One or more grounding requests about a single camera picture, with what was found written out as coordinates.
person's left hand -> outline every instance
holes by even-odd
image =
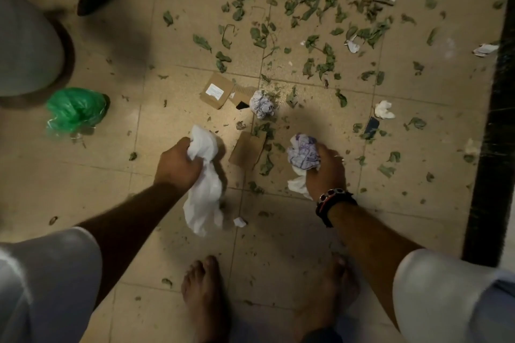
[[[190,138],[183,137],[168,151],[161,154],[154,184],[169,183],[185,194],[195,184],[203,167],[203,160],[190,160],[187,155]]]

black floor border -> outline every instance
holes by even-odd
[[[510,217],[514,184],[515,0],[508,0],[485,134],[477,165],[463,260],[491,267],[499,264]]]

white sticker on cardboard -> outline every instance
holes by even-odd
[[[223,95],[223,90],[219,87],[216,87],[214,84],[210,84],[208,89],[205,91],[207,95],[213,96],[216,100],[220,100]]]

foot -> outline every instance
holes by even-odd
[[[208,256],[195,261],[181,287],[199,343],[225,343],[229,338],[229,308],[223,294],[218,261]]]
[[[359,287],[349,264],[340,255],[333,256],[306,305],[295,314],[295,339],[300,342],[312,331],[333,327],[342,303],[349,307],[358,294]]]

torn cardboard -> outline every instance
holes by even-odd
[[[259,160],[265,140],[266,133],[260,133],[258,137],[251,135],[250,132],[241,132],[240,138],[232,150],[229,163],[244,170],[252,170]]]
[[[200,94],[200,99],[218,110],[226,102],[233,87],[232,81],[227,80],[220,73],[213,73]]]
[[[231,94],[229,95],[229,100],[235,104],[236,109],[247,109],[250,105],[250,99],[256,90],[257,88],[255,87],[242,87],[238,84],[235,84]]]

